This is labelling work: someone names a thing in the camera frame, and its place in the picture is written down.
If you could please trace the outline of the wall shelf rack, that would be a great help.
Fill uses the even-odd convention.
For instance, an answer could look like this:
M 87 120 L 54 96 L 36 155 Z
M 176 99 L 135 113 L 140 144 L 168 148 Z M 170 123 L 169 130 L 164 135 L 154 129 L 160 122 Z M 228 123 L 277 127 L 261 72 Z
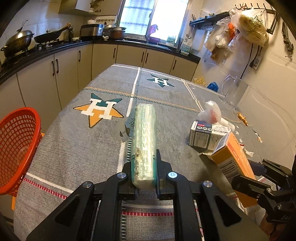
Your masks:
M 205 16 L 194 21 L 190 21 L 189 26 L 197 29 L 202 29 L 205 26 L 214 26 L 219 20 L 229 17 L 229 12 L 225 11 L 217 15 Z

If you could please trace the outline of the upper wall cabinets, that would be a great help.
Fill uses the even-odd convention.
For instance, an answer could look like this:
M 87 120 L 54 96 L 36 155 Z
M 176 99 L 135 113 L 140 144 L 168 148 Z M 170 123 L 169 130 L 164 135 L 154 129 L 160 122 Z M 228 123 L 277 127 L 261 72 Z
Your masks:
M 59 14 L 76 16 L 115 16 L 118 15 L 121 0 L 68 0 L 62 1 Z

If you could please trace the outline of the purple item at window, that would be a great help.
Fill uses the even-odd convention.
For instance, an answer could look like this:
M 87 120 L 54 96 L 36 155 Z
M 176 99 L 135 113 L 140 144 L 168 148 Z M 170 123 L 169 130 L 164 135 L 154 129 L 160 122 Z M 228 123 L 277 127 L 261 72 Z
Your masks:
M 149 31 L 148 31 L 148 35 L 147 35 L 147 37 L 150 38 L 151 35 L 152 35 L 153 33 L 155 33 L 157 30 L 158 30 L 158 25 L 157 25 L 157 24 L 153 24 L 153 25 L 151 25 L 150 28 L 149 28 Z

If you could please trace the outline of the green tissue pack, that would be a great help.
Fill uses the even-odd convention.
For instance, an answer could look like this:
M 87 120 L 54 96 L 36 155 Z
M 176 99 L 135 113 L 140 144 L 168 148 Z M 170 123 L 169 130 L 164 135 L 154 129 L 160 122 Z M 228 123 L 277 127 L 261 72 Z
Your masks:
M 138 104 L 135 108 L 132 139 L 132 183 L 138 189 L 152 190 L 157 182 L 157 117 L 152 104 Z

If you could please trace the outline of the grey patterned tablecloth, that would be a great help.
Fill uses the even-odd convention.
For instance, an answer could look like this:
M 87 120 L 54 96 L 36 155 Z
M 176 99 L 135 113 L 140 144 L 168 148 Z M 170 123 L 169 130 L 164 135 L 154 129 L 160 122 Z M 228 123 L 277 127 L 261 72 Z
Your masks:
M 14 231 L 20 240 L 84 181 L 99 183 L 131 158 L 133 109 L 155 107 L 157 147 L 175 172 L 191 181 L 211 180 L 236 205 L 240 201 L 222 172 L 189 146 L 192 123 L 209 100 L 234 119 L 222 98 L 204 87 L 142 68 L 112 65 L 59 113 L 37 148 L 16 198 Z

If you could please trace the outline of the gold foil candy wrapper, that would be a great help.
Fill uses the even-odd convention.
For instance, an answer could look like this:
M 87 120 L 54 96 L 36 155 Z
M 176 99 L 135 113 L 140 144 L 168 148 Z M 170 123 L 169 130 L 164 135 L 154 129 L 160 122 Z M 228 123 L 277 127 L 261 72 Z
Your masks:
M 246 117 L 242 113 L 238 112 L 237 116 L 246 126 L 248 126 L 248 121 L 246 120 Z

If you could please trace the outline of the orange box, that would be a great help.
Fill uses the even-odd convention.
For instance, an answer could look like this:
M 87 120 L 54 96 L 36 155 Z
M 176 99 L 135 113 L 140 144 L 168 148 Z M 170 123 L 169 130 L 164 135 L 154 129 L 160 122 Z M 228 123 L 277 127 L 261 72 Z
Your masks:
M 247 156 L 232 132 L 220 139 L 211 158 L 229 183 L 232 183 L 233 179 L 240 175 L 256 179 Z

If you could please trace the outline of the steel rice cooker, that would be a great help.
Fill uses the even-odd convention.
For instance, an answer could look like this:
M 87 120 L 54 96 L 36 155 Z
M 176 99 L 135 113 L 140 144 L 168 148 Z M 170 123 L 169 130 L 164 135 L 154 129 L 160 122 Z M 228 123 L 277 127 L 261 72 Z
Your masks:
M 90 41 L 102 39 L 103 36 L 103 24 L 86 24 L 80 28 L 80 40 Z

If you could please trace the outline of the clear glass pitcher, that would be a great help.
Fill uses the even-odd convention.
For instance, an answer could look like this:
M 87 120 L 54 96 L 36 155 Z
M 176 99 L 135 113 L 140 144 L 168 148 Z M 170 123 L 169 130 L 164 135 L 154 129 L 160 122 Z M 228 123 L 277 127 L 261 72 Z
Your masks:
M 242 81 L 237 76 L 228 75 L 222 83 L 222 94 L 225 96 L 224 100 L 230 106 L 236 108 L 248 89 L 248 84 Z

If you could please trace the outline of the kitchen base cabinets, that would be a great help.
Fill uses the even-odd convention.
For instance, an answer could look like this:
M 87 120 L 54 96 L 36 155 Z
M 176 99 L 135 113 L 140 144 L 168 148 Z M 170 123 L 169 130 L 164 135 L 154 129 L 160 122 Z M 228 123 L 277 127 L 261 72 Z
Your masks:
M 193 54 L 183 55 L 168 46 L 142 44 L 131 41 L 101 41 L 61 44 L 54 42 L 49 49 L 30 49 L 2 65 L 1 83 L 21 71 L 23 68 L 42 59 L 48 60 L 46 67 L 49 73 L 57 78 L 63 74 L 66 67 L 78 70 L 76 76 L 85 71 L 92 78 L 115 63 L 139 66 L 170 74 L 177 67 L 177 61 L 185 59 L 198 64 L 200 58 Z

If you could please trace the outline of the white plastic bottle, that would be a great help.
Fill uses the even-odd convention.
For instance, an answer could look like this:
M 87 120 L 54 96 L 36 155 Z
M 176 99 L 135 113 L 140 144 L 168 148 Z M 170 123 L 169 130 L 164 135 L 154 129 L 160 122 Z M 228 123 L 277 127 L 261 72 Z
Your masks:
M 229 121 L 225 120 L 224 118 L 221 118 L 220 124 L 223 126 L 226 126 L 231 129 L 232 132 L 235 131 L 234 124 L 230 123 Z

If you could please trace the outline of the black frying pan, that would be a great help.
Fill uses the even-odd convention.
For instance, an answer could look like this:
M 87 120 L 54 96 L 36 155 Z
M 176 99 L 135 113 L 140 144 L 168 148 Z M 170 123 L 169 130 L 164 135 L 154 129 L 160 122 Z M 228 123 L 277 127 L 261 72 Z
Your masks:
M 59 36 L 61 35 L 61 33 L 63 31 L 69 29 L 71 26 L 72 26 L 72 24 L 68 23 L 65 27 L 61 28 L 60 30 L 56 30 L 53 32 L 48 32 L 48 33 L 44 33 L 42 35 L 38 35 L 38 36 L 34 37 L 34 40 L 38 44 L 54 41 L 59 38 Z

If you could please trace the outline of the brown pot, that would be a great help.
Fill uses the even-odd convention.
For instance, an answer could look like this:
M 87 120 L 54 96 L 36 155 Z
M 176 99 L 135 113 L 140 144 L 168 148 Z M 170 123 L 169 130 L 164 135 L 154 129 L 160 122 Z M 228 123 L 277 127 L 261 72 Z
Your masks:
M 126 27 L 116 27 L 107 25 L 104 27 L 104 36 L 112 40 L 123 40 L 125 38 Z

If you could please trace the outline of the red mesh basket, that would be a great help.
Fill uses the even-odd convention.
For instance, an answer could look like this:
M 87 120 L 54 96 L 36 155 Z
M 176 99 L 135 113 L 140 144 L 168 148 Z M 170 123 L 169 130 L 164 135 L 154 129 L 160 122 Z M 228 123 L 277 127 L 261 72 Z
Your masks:
M 16 197 L 42 139 L 33 108 L 19 108 L 1 120 L 1 195 Z

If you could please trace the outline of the white plastic bag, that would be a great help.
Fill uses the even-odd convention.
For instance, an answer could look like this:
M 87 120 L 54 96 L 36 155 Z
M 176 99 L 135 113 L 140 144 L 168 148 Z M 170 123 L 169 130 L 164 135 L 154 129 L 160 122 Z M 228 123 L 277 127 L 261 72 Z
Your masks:
M 221 123 L 221 110 L 218 104 L 212 100 L 205 103 L 205 109 L 197 116 L 197 121 L 203 121 L 209 124 Z

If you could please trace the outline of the white blue medicine box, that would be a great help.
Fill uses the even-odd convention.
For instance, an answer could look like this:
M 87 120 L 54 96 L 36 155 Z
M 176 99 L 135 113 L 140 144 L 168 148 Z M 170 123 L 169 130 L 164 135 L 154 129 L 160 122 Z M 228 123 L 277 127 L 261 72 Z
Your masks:
M 189 146 L 213 151 L 222 137 L 230 132 L 227 126 L 194 121 L 190 129 Z

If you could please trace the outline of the covered steel wok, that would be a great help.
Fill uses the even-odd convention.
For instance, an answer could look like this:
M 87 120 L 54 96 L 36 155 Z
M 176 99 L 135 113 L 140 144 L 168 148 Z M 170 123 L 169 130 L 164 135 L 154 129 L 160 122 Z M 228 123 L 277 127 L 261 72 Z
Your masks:
M 16 31 L 6 44 L 1 48 L 6 58 L 12 58 L 16 53 L 26 51 L 31 44 L 34 34 L 31 30 L 23 30 L 24 24 L 27 20 L 23 21 L 22 26 Z

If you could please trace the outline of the blue plastic bag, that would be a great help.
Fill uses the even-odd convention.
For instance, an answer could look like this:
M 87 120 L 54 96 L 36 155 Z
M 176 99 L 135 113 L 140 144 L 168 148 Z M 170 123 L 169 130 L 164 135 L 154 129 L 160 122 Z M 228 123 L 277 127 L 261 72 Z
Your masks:
M 219 86 L 215 81 L 213 81 L 207 86 L 207 88 L 214 92 L 218 92 Z

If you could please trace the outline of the hanging plastic bags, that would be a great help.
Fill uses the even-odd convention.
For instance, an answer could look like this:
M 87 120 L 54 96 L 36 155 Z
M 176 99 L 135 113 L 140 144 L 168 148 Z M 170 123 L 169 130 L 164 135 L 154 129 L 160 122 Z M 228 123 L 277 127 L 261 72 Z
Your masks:
M 213 60 L 221 54 L 227 56 L 248 43 L 263 47 L 268 40 L 267 28 L 267 10 L 231 9 L 228 17 L 214 25 L 204 47 Z

